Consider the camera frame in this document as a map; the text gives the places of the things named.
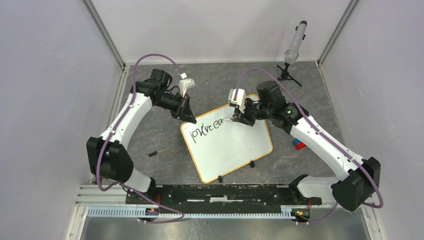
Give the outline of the white whiteboard with yellow frame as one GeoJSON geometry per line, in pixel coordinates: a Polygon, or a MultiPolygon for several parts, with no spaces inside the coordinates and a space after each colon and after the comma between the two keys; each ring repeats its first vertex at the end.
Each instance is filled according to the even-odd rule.
{"type": "Polygon", "coordinates": [[[223,121],[234,113],[225,104],[196,117],[196,123],[184,122],[181,134],[200,180],[211,183],[273,151],[265,120],[254,126],[223,121]]]}

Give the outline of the black marker cap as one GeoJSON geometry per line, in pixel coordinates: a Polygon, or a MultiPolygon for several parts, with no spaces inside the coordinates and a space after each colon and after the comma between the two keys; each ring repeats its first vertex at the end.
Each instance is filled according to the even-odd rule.
{"type": "Polygon", "coordinates": [[[152,156],[155,156],[155,155],[157,155],[157,154],[158,154],[158,152],[157,152],[157,151],[153,151],[153,152],[149,153],[149,154],[148,154],[148,156],[149,156],[149,157],[152,157],[152,156]]]}

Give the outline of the silver microphone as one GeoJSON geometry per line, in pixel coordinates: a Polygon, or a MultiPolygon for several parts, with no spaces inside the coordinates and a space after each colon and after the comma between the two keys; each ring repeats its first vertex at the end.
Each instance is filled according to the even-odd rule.
{"type": "Polygon", "coordinates": [[[308,22],[302,20],[295,28],[295,34],[290,43],[289,48],[284,53],[284,62],[287,64],[293,64],[299,57],[299,49],[302,41],[305,38],[305,31],[307,28],[308,22]]]}

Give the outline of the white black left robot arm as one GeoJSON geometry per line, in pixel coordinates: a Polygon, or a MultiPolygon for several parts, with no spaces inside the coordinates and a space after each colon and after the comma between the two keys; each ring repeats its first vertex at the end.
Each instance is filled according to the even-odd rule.
{"type": "Polygon", "coordinates": [[[99,137],[90,137],[86,142],[91,173],[97,179],[113,180],[137,190],[137,196],[145,204],[157,198],[155,183],[153,178],[135,169],[127,148],[137,126],[154,106],[169,110],[176,120],[197,122],[187,94],[187,89],[196,85],[195,81],[185,73],[180,76],[179,91],[172,94],[169,87],[172,77],[164,70],[153,69],[148,79],[133,84],[127,102],[111,125],[99,137]]]}

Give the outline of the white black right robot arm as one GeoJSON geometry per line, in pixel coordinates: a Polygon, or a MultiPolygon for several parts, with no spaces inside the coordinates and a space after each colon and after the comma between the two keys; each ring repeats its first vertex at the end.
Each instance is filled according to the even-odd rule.
{"type": "Polygon", "coordinates": [[[287,102],[279,82],[265,81],[257,87],[258,100],[247,97],[243,89],[231,89],[228,102],[234,108],[231,120],[252,127],[259,120],[269,120],[288,135],[304,143],[334,172],[330,195],[344,209],[375,207],[366,201],[377,194],[381,163],[349,150],[325,131],[308,111],[295,102],[287,102]]]}

